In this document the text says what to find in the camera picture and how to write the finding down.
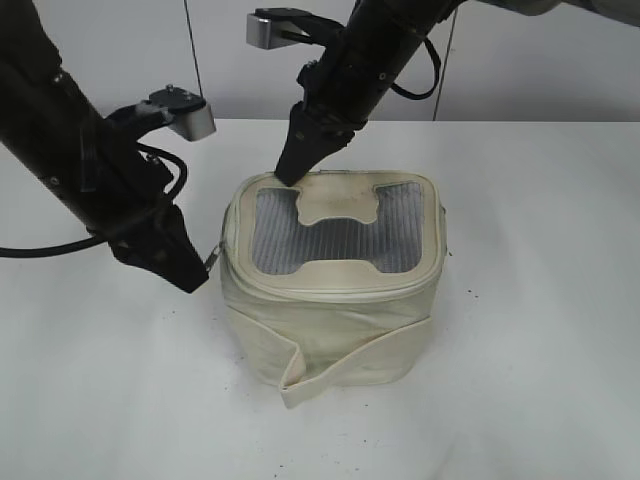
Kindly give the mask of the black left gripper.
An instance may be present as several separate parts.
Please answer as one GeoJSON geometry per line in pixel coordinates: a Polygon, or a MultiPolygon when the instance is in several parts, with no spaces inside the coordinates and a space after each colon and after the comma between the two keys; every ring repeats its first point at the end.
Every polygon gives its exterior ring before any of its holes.
{"type": "Polygon", "coordinates": [[[204,262],[189,238],[184,216],[174,200],[186,184],[186,163],[157,147],[136,144],[157,174],[168,175],[143,206],[118,217],[96,233],[121,263],[146,270],[186,293],[208,280],[204,262]]]}

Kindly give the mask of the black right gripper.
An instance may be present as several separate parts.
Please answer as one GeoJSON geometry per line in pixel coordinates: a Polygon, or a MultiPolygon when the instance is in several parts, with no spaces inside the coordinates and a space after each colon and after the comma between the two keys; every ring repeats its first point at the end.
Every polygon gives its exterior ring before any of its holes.
{"type": "Polygon", "coordinates": [[[388,46],[362,44],[346,31],[334,34],[321,57],[298,74],[303,102],[290,111],[276,178],[291,187],[345,148],[399,73],[397,52],[388,46]]]}

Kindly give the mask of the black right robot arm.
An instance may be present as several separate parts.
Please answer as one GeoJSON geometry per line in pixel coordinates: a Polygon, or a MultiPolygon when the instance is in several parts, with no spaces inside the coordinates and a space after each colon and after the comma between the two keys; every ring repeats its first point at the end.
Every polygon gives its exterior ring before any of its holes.
{"type": "Polygon", "coordinates": [[[320,59],[304,66],[303,99],[292,107],[275,168],[286,186],[345,148],[364,128],[434,26],[458,1],[361,1],[330,37],[320,59]]]}

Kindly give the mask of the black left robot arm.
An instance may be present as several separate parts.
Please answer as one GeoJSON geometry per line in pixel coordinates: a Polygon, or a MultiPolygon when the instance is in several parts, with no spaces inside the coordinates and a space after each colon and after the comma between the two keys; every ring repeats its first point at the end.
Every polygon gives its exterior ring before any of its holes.
{"type": "Polygon", "coordinates": [[[47,258],[107,244],[114,257],[191,293],[208,279],[175,198],[185,162],[143,143],[164,127],[188,141],[215,131],[209,103],[178,87],[100,115],[62,66],[34,4],[1,5],[1,141],[85,226],[84,240],[3,248],[47,258]]]}

